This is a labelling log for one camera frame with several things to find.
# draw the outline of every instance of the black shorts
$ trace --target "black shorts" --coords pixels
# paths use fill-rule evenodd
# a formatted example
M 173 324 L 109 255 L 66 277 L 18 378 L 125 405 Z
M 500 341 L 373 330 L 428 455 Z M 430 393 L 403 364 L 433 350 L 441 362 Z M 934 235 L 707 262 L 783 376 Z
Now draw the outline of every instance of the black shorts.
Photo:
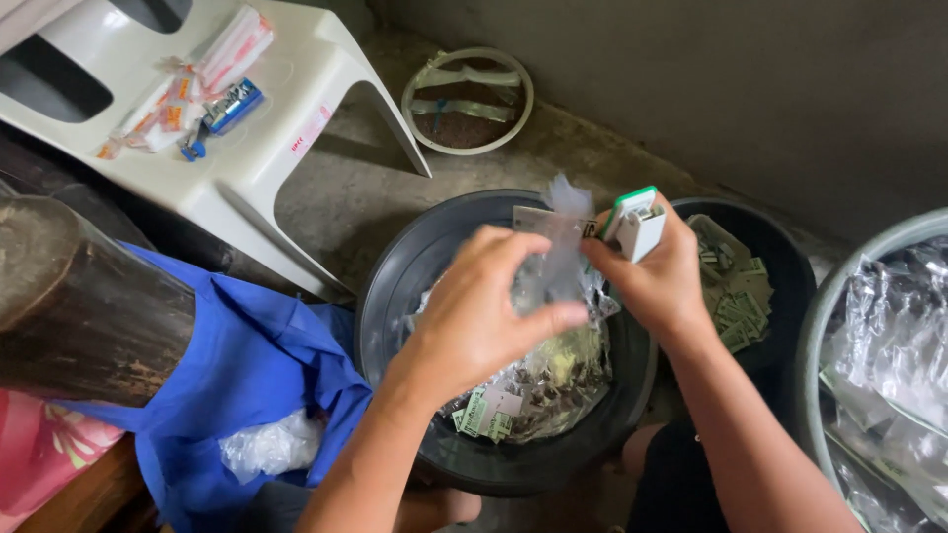
M 690 422 L 676 421 L 652 438 L 627 533 L 728 531 L 704 448 L 695 435 Z M 265 483 L 244 513 L 238 533 L 292 533 L 311 493 L 286 483 Z
M 652 438 L 627 533 L 730 531 L 697 435 L 691 422 L 679 420 Z

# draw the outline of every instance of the soil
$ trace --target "soil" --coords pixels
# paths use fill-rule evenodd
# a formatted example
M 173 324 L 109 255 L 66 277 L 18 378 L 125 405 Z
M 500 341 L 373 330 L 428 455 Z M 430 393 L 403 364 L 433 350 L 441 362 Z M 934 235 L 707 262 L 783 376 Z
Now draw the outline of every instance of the soil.
M 443 64 L 439 68 L 442 70 L 461 70 L 461 67 L 465 64 L 478 70 L 503 67 L 503 65 L 490 59 L 468 58 Z M 499 107 L 512 107 L 514 118 L 506 122 L 500 122 L 452 111 L 441 113 L 441 118 L 438 119 L 438 129 L 435 131 L 434 122 L 438 117 L 438 113 L 426 113 L 413 115 L 415 126 L 423 136 L 448 148 L 467 149 L 484 146 L 505 136 L 514 128 L 520 120 L 520 116 L 523 115 L 523 109 L 526 106 L 526 94 L 523 91 L 523 84 L 521 83 L 519 86 L 512 88 L 518 96 L 517 101 L 512 104 L 503 101 L 490 86 L 482 83 L 460 82 L 416 89 L 413 95 L 416 100 L 437 101 L 443 98 L 449 101 L 470 100 Z

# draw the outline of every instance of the concrete wall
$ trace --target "concrete wall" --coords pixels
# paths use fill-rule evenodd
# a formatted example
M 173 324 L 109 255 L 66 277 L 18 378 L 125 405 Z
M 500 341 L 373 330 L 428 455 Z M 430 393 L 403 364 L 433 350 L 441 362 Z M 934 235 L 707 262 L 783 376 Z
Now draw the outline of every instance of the concrete wall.
M 948 3 L 385 0 L 539 95 L 852 240 L 948 205 Z

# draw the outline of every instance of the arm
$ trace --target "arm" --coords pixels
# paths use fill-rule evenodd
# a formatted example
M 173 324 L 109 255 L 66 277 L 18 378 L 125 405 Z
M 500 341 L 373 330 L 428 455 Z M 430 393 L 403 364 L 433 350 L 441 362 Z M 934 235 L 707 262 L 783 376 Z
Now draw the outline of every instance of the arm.
M 428 298 L 372 404 L 313 492 L 296 533 L 392 531 L 399 500 L 428 422 L 451 398 L 522 358 L 541 340 L 586 321 L 579 302 L 518 317 L 514 273 L 550 241 L 484 227 L 458 252 Z
M 639 264 L 593 239 L 583 251 L 665 349 L 728 525 L 735 533 L 862 533 L 720 342 L 702 300 L 695 234 L 658 201 L 667 213 L 662 241 Z

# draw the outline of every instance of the sticker on stool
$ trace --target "sticker on stool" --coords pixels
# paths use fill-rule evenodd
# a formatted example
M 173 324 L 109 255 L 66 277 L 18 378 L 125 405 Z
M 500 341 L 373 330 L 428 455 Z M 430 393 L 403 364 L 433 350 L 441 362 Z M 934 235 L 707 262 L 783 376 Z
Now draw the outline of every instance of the sticker on stool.
M 293 139 L 293 144 L 290 145 L 290 152 L 296 157 L 303 157 L 306 152 L 309 151 L 309 147 L 313 146 L 313 143 L 316 142 L 316 138 L 322 133 L 322 128 L 326 127 L 326 123 L 329 122 L 332 116 L 333 112 L 329 107 L 325 104 L 321 105 L 319 111 L 314 113 L 313 117 L 303 126 L 300 135 Z

